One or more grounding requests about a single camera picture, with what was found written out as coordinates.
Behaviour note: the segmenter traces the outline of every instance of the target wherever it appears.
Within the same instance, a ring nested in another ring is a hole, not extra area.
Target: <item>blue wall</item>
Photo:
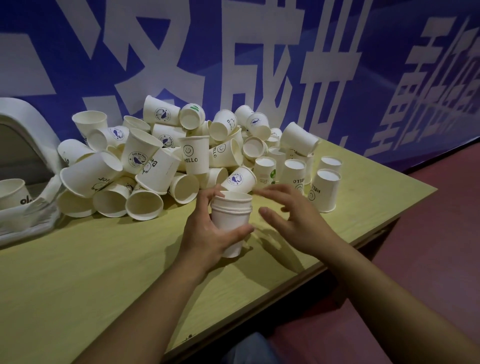
[[[212,119],[248,103],[402,167],[480,135],[476,0],[4,0],[0,96],[60,139],[146,95]]]

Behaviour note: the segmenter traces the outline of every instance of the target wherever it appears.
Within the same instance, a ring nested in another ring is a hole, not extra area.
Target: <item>hand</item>
[[[255,189],[253,193],[278,202],[283,205],[283,212],[290,213],[285,220],[267,207],[258,210],[263,219],[295,249],[320,259],[324,251],[322,248],[331,242],[341,241],[315,206],[292,186],[271,184]]]
[[[222,231],[213,224],[208,214],[208,204],[215,195],[224,197],[219,187],[198,193],[197,205],[188,216],[175,259],[188,261],[189,269],[197,268],[202,276],[218,263],[225,249],[245,239],[254,230],[252,225],[246,224],[232,231]]]

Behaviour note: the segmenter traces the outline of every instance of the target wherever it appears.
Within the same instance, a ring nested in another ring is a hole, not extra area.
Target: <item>person's right hand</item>
[[[325,252],[324,248],[331,243],[342,241],[315,206],[293,186],[271,184],[262,189],[255,189],[253,193],[278,202],[283,205],[281,208],[283,212],[290,213],[288,220],[285,220],[267,207],[258,210],[263,219],[295,249],[321,258]]]

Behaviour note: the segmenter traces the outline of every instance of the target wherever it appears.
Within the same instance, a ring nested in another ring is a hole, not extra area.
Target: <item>forearm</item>
[[[392,362],[480,361],[480,351],[470,339],[344,241],[324,244],[319,259],[346,289]]]
[[[180,315],[202,279],[176,262],[128,307],[75,363],[159,363]]]

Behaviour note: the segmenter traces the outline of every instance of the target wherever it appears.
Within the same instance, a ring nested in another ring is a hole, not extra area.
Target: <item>wooden table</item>
[[[327,141],[315,153],[344,161],[337,208],[324,218],[351,244],[365,241],[435,191]],[[232,322],[315,276],[324,266],[291,248],[258,215],[279,205],[255,196],[256,227],[237,259],[220,262],[195,290],[166,357],[212,340]],[[40,238],[0,251],[0,363],[69,363],[168,267],[194,203],[151,221],[64,218]]]

